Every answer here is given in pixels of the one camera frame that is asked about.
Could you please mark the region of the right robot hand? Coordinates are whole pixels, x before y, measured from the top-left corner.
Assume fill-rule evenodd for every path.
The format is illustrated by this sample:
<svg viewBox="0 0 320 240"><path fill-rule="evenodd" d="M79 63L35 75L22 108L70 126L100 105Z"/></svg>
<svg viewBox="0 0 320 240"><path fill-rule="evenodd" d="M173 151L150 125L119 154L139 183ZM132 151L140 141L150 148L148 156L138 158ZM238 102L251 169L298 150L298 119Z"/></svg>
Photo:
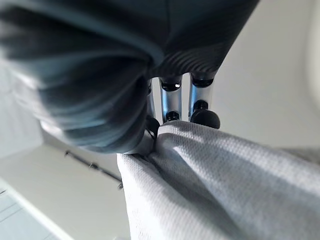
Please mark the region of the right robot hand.
<svg viewBox="0 0 320 240"><path fill-rule="evenodd" d="M256 0L3 0L0 62L18 101L63 142L128 153L149 80L214 74Z"/></svg>

